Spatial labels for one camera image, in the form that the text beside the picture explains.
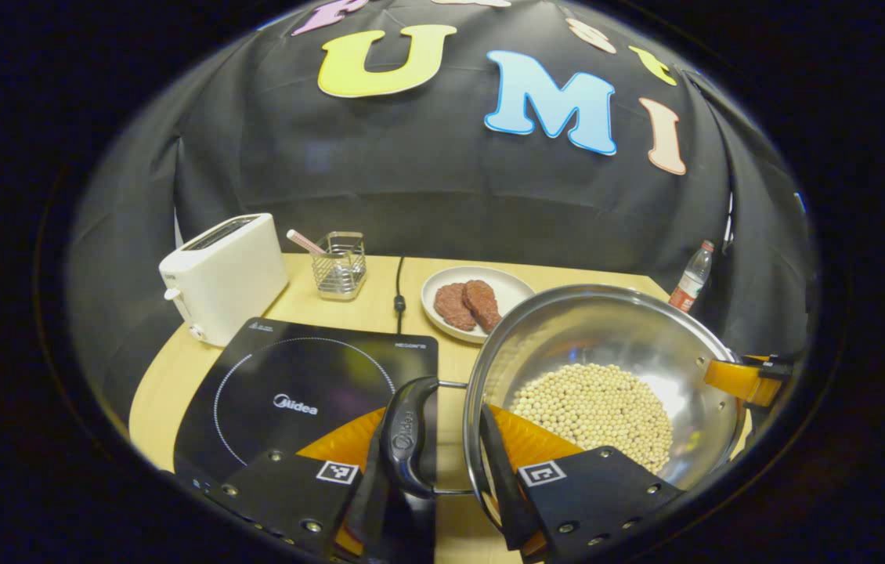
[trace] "blue letter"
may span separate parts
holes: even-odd
[[[527,100],[540,118],[549,138],[564,131],[572,114],[575,128],[568,139],[582,149],[600,154],[614,154],[617,143],[610,136],[610,96],[613,85],[606,80],[578,72],[563,89],[558,89],[539,62],[521,53],[489,51],[488,58],[499,64],[499,107],[485,117],[485,125],[496,132],[525,136],[533,132],[533,122],[526,117]]]

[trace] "white plate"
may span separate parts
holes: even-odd
[[[454,266],[446,270],[440,270],[429,276],[421,286],[421,309],[425,311],[432,323],[447,334],[464,339],[466,342],[483,343],[488,338],[488,333],[478,325],[472,331],[463,331],[443,321],[442,315],[435,313],[435,293],[442,286],[468,280],[483,280],[495,290],[495,300],[499,303],[499,314],[505,317],[511,308],[516,307],[522,300],[529,298],[536,292],[519,278],[494,268],[482,266]]]

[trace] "black cable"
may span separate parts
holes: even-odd
[[[397,334],[400,335],[400,318],[402,318],[404,308],[404,296],[400,295],[400,267],[404,264],[404,256],[400,257],[397,262],[397,279],[395,282],[397,288],[397,296],[393,297],[393,310],[397,312]]]

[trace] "toaster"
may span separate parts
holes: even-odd
[[[189,240],[160,264],[164,299],[200,342],[227,346],[260,317],[289,278],[271,214],[238,215]]]

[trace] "wooden table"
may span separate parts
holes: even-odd
[[[323,300],[317,295],[310,257],[283,255],[289,284],[263,317],[295,324],[321,325],[343,329],[396,332],[393,311],[396,257],[367,257],[367,284],[349,302]],[[445,259],[406,258],[400,273],[400,291],[407,300],[403,332],[431,335],[439,340],[439,379],[466,382],[481,350],[479,344],[457,340],[432,325],[421,309],[421,285],[435,272],[453,266],[479,265],[497,268],[518,276],[536,292],[568,284],[596,283],[632,288],[667,301],[669,295],[650,278],[568,268],[520,264],[483,263]],[[174,446],[178,427],[196,389],[222,352],[218,347],[197,342],[182,325],[157,354],[132,400],[130,439],[157,468],[174,471]],[[470,486],[464,465],[464,394],[461,390],[439,390],[438,475],[442,488]],[[735,452],[741,450],[746,429]],[[508,562],[519,564],[518,552],[508,552],[504,539],[490,525],[474,496],[443,496],[436,503],[435,561],[438,564],[463,562]]]

